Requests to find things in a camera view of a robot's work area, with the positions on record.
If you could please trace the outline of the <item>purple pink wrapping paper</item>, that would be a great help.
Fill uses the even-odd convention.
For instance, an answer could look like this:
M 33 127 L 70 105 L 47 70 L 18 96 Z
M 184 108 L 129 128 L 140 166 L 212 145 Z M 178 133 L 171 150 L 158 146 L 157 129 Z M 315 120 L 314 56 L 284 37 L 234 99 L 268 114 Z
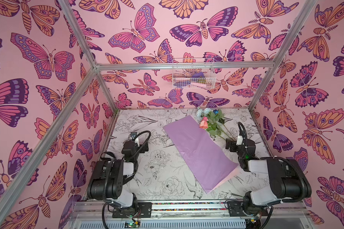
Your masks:
M 210 193 L 236 175 L 235 169 L 239 165 L 225 155 L 190 115 L 165 125 L 163 129 L 205 193 Z

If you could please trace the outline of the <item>orange pink fake rose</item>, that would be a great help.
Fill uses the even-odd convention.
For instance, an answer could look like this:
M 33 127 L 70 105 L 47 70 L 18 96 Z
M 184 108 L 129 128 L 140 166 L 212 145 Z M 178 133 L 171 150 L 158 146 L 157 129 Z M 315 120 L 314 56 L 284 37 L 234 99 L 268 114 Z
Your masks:
M 231 141 L 236 141 L 236 138 L 230 133 L 227 127 L 224 124 L 224 120 L 221 118 L 218 121 L 215 119 L 209 119 L 204 117 L 199 127 L 206 130 L 210 136 L 219 137 L 222 139 L 228 138 Z

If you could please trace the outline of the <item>white fake flower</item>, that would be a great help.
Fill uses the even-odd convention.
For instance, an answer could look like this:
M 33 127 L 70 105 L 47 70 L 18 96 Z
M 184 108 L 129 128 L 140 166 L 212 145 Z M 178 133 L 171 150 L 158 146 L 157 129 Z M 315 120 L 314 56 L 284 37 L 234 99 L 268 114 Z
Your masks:
M 205 108 L 202 109 L 198 107 L 198 110 L 196 112 L 196 117 L 199 122 L 199 127 L 202 129 L 208 129 L 208 118 L 212 115 L 218 114 L 219 111 L 217 109 L 211 109 L 211 108 Z

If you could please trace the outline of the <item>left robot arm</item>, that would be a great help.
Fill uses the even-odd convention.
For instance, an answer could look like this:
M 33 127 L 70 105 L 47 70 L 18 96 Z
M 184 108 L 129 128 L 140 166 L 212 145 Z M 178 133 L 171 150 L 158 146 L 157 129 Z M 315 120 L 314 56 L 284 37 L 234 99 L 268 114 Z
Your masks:
M 150 131 L 132 132 L 124 143 L 121 158 L 113 152 L 101 154 L 87 188 L 87 197 L 103 201 L 102 214 L 113 208 L 113 217 L 138 216 L 141 209 L 136 195 L 123 187 L 134 179 L 139 168 L 139 156 L 149 150 Z

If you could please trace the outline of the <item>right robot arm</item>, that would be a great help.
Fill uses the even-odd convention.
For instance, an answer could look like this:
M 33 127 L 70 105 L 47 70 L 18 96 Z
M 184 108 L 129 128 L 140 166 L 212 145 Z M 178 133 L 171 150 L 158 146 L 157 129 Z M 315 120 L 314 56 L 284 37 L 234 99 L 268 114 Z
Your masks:
M 295 203 L 309 198 L 312 188 L 295 159 L 262 157 L 255 155 L 256 144 L 243 136 L 237 141 L 226 139 L 226 149 L 237 153 L 241 169 L 245 172 L 264 174 L 269 184 L 256 191 L 248 191 L 242 200 L 227 200 L 231 217 L 258 217 L 265 208 L 281 203 Z

